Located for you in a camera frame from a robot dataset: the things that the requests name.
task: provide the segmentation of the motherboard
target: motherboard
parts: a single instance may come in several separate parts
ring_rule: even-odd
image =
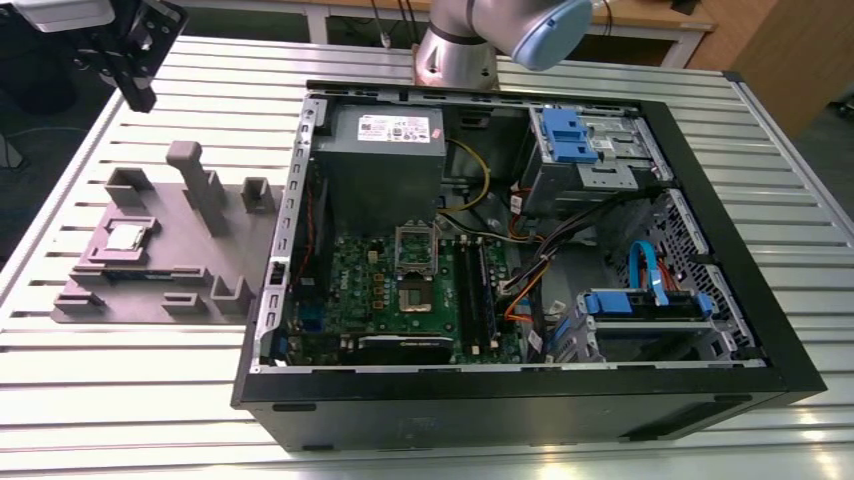
[[[328,297],[297,305],[290,362],[385,364],[393,352],[414,363],[518,363],[520,335],[514,325],[498,331],[493,300],[508,275],[490,239],[437,240],[432,227],[337,237]]]

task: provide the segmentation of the slotted aluminum surface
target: slotted aluminum surface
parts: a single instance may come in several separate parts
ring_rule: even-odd
[[[228,406],[240,327],[49,319],[109,201],[101,183],[114,167],[177,181],[166,146],[196,140],[222,183],[264,176],[281,185],[305,80],[408,83],[409,62],[405,51],[182,38],[154,82],[154,111],[133,113],[117,97],[109,102],[0,276],[0,474],[377,478],[393,468],[397,478],[847,477],[851,234],[796,153],[745,104],[748,92],[716,73],[567,63],[532,74],[500,62],[504,90],[669,104],[829,387],[792,407],[749,413],[671,443],[288,454],[246,412]]]

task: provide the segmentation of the green circuit board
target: green circuit board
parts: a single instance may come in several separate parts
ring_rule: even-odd
[[[426,279],[418,277],[410,280],[408,276],[402,277],[394,272],[393,236],[338,237],[332,255],[330,288],[324,305],[321,333],[445,337],[453,340],[452,363],[517,363],[516,334],[498,335],[497,348],[476,354],[462,344],[453,255],[458,241],[458,238],[437,241],[434,275]],[[425,256],[428,258],[433,254],[428,241],[404,241],[400,248],[400,257],[406,261],[421,262]],[[502,245],[488,241],[482,243],[482,249],[488,263],[486,275],[493,288],[497,281],[508,276]],[[421,291],[413,289],[412,284],[422,288],[421,291],[429,291],[429,300],[420,298]],[[404,311],[412,305],[429,305],[429,310]],[[492,313],[497,322],[500,312]],[[304,338],[301,347],[302,355],[313,359],[309,363],[326,364],[332,361],[332,356],[321,352],[333,347],[328,338]]]

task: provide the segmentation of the white label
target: white label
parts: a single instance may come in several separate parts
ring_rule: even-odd
[[[609,140],[596,140],[595,138],[589,140],[589,145],[592,148],[597,148],[600,150],[613,150],[613,144]]]
[[[528,343],[533,347],[533,350],[536,350],[536,353],[539,353],[543,349],[543,339],[533,330],[531,330],[531,333],[528,334]]]
[[[509,211],[521,215],[521,197],[518,195],[509,197]]]
[[[361,115],[358,140],[364,142],[429,143],[429,119],[426,117],[392,117]]]

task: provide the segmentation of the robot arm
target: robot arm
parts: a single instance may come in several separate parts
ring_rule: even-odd
[[[150,81],[186,24],[185,11],[160,0],[10,0],[7,21],[34,28],[78,68],[121,91],[132,110],[149,112]]]
[[[600,0],[433,0],[414,70],[422,85],[492,88],[494,49],[529,70],[569,54]]]

